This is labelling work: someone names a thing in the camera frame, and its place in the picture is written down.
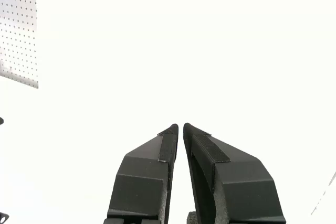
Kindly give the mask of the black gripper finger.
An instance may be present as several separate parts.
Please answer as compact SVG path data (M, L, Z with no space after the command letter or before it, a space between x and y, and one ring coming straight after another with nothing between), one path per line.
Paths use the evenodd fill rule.
M105 223L168 223L178 135L172 124L124 156Z
M198 223L286 223L275 182L256 157L185 123Z

